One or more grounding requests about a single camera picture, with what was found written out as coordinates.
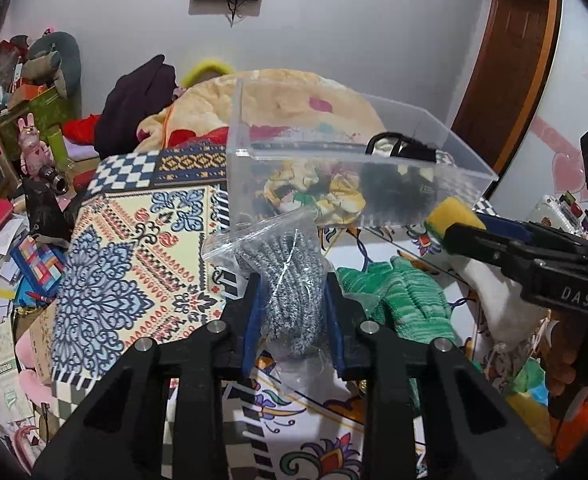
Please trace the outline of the white cloth drawstring bag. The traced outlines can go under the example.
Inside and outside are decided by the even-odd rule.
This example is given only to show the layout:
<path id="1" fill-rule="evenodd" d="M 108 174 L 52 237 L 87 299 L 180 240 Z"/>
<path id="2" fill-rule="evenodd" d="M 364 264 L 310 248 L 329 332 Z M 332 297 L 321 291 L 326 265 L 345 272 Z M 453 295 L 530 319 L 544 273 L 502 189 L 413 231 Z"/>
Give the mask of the white cloth drawstring bag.
<path id="1" fill-rule="evenodd" d="M 522 285 L 504 276 L 497 266 L 460 256 L 451 264 L 477 292 L 496 351 L 514 350 L 536 333 L 548 316 L 548 309 L 522 299 Z"/>

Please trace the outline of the yellow sponge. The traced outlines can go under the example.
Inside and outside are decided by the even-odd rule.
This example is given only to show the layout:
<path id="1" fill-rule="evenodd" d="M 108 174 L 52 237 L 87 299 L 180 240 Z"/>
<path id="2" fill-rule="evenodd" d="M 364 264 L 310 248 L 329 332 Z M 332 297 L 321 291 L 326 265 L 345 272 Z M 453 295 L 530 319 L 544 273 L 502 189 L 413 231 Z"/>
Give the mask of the yellow sponge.
<path id="1" fill-rule="evenodd" d="M 485 230 L 487 226 L 472 209 L 456 197 L 447 197 L 426 218 L 425 229 L 435 240 L 442 242 L 446 230 L 454 224 Z"/>

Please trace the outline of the green knitted cloth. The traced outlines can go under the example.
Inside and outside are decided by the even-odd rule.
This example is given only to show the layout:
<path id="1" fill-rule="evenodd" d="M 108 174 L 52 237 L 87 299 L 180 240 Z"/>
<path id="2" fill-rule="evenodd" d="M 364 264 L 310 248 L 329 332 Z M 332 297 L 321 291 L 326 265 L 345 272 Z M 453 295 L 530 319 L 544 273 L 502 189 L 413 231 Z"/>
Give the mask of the green knitted cloth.
<path id="1" fill-rule="evenodd" d="M 367 270 L 338 268 L 344 296 L 359 301 L 365 315 L 409 341 L 455 341 L 451 307 L 443 289 L 427 273 L 400 256 L 371 262 Z"/>

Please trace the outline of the white pouch with black cord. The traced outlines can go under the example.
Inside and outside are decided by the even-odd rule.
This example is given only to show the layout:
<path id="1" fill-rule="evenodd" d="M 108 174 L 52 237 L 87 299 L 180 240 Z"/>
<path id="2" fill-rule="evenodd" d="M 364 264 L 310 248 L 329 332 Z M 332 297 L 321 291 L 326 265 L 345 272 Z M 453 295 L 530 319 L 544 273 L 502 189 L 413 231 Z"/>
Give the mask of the white pouch with black cord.
<path id="1" fill-rule="evenodd" d="M 399 132 L 377 133 L 367 142 L 365 155 L 389 158 L 360 171 L 360 193 L 365 200 L 362 223 L 368 226 L 422 222 L 436 206 L 438 179 L 435 148 Z"/>

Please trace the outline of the floral patterned fabric bundle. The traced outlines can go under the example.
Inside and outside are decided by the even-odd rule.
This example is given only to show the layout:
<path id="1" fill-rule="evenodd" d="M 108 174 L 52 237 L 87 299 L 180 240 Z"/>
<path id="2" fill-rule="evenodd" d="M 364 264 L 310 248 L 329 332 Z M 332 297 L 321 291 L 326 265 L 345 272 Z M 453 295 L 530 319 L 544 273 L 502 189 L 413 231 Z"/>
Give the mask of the floral patterned fabric bundle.
<path id="1" fill-rule="evenodd" d="M 280 214 L 309 207 L 318 226 L 351 226 L 367 206 L 360 183 L 351 170 L 292 165 L 269 177 L 262 197 Z"/>

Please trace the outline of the brown wooden door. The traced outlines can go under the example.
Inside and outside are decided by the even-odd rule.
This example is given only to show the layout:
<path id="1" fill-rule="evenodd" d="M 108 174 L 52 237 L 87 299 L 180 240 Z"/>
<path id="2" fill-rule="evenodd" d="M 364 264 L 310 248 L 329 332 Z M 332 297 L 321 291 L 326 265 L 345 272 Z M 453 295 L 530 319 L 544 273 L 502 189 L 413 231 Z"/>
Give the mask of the brown wooden door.
<path id="1" fill-rule="evenodd" d="M 497 174 L 514 157 L 548 80 L 562 0 L 491 0 L 453 131 Z"/>

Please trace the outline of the clear plastic storage bin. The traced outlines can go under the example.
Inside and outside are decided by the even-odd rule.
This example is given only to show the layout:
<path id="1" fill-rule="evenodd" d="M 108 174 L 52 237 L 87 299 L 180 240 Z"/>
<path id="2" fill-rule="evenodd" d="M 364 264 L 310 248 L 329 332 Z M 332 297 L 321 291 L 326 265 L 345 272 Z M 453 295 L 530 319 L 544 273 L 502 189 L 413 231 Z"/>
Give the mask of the clear plastic storage bin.
<path id="1" fill-rule="evenodd" d="M 362 166 L 370 160 L 379 164 L 390 162 L 389 158 L 375 155 L 369 159 L 365 155 L 367 142 L 373 136 L 359 141 L 337 131 L 252 125 L 242 118 L 242 92 L 242 84 L 237 84 L 227 141 L 231 224 L 236 229 L 280 214 L 262 197 L 263 186 L 277 171 L 292 165 L 306 165 L 319 166 L 324 171 L 351 170 L 360 177 Z M 428 110 L 377 96 L 362 96 L 370 101 L 382 119 L 383 132 L 399 132 L 436 149 L 438 195 L 433 210 L 450 196 L 474 206 L 498 179 L 484 159 Z M 351 226 L 320 228 L 352 226 L 368 225 L 362 223 L 361 214 Z"/>

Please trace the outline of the colourful patterned bed cover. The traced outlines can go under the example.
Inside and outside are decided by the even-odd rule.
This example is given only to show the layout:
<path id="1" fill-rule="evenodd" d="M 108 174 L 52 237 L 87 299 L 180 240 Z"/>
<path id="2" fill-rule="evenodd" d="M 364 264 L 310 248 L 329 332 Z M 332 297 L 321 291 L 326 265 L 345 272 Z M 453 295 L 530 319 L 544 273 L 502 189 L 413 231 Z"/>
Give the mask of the colourful patterned bed cover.
<path id="1" fill-rule="evenodd" d="M 52 411 L 70 419 L 131 344 L 183 339 L 241 295 L 241 278 L 202 259 L 205 238 L 229 222 L 218 148 L 112 156 L 100 163 L 82 204 L 55 306 Z M 397 266 L 440 286 L 456 342 L 495 388 L 525 388 L 539 342 L 510 350 L 494 341 L 475 285 L 423 226 L 327 229 L 323 255 L 350 274 Z M 221 389 L 234 479 L 356 479 L 364 399 L 327 361 L 311 384 L 293 387 L 263 354 L 247 385 Z"/>

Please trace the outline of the beige plush blanket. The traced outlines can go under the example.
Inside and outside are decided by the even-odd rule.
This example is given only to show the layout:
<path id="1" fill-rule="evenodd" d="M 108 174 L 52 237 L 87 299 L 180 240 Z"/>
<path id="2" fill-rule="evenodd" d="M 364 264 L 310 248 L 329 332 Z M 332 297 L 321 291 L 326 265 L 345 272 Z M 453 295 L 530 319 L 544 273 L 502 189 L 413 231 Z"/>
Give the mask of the beige plush blanket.
<path id="1" fill-rule="evenodd" d="M 300 126 L 343 132 L 365 141 L 385 130 L 362 94 L 301 70 L 270 68 L 219 76 L 195 84 L 164 110 L 138 125 L 137 153 L 167 148 L 172 133 L 207 136 L 232 122 L 236 85 L 242 84 L 242 118 L 258 127 Z"/>

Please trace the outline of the pink rabbit toy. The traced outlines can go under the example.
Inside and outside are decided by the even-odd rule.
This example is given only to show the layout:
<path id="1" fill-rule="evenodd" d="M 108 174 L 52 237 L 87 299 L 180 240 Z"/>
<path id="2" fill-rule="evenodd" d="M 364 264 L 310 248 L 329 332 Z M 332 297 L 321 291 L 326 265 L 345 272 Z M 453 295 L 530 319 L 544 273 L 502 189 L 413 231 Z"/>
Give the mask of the pink rabbit toy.
<path id="1" fill-rule="evenodd" d="M 43 166 L 54 166 L 54 158 L 50 148 L 40 139 L 34 114 L 28 113 L 25 118 L 17 121 L 18 145 L 21 148 L 21 170 L 30 178 L 39 176 Z"/>

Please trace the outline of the red cloth on floor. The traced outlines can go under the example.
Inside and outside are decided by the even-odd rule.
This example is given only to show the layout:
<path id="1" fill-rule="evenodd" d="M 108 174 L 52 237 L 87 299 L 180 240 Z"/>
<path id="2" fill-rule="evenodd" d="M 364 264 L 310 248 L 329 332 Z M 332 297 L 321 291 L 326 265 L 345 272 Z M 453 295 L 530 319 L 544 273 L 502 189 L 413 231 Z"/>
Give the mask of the red cloth on floor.
<path id="1" fill-rule="evenodd" d="M 100 115 L 89 115 L 86 118 L 69 120 L 62 125 L 65 139 L 79 145 L 93 145 L 96 137 L 96 124 Z"/>

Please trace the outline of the green cardboard box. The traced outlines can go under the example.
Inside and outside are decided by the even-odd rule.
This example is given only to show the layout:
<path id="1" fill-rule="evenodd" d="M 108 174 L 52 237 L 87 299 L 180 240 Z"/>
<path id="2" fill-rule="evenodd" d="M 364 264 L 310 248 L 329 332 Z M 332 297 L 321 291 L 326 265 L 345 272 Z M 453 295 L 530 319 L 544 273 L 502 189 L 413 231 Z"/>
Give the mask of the green cardboard box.
<path id="1" fill-rule="evenodd" d="M 21 149 L 18 145 L 18 125 L 20 118 L 26 118 L 32 113 L 35 125 L 40 131 L 42 140 L 46 140 L 46 131 L 53 126 L 62 126 L 67 120 L 77 118 L 77 100 L 64 99 L 58 90 L 50 88 L 35 96 L 30 101 L 25 101 L 12 108 L 9 112 L 0 116 L 0 142 L 11 162 L 19 160 Z"/>

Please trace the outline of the dark purple garment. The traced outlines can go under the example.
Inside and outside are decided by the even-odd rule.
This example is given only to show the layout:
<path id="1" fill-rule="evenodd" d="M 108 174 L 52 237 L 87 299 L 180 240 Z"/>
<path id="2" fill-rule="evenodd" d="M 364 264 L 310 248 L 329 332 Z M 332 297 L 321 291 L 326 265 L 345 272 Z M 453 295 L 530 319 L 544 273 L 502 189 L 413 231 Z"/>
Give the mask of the dark purple garment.
<path id="1" fill-rule="evenodd" d="M 141 142 L 140 122 L 169 106 L 175 88 L 175 67 L 165 63 L 164 54 L 121 76 L 94 127 L 93 145 L 100 159 L 131 153 Z"/>

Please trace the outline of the yellow plush headband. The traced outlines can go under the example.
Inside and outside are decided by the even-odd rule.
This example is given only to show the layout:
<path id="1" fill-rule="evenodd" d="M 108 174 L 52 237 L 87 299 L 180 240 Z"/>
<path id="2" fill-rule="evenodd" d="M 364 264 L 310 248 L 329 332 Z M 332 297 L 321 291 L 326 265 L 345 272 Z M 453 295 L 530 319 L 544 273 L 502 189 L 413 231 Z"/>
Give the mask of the yellow plush headband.
<path id="1" fill-rule="evenodd" d="M 203 58 L 181 78 L 180 86 L 189 89 L 199 82 L 233 73 L 234 68 L 219 58 Z"/>

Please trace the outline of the grey green plush toy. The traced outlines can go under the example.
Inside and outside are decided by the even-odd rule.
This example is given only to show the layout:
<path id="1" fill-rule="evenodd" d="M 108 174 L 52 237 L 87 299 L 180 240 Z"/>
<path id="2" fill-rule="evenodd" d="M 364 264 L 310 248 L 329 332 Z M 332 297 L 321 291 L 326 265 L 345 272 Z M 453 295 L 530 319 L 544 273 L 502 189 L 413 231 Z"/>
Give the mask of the grey green plush toy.
<path id="1" fill-rule="evenodd" d="M 76 96 L 80 87 L 80 51 L 68 32 L 50 32 L 27 51 L 21 76 L 33 84 L 52 82 L 63 99 Z"/>

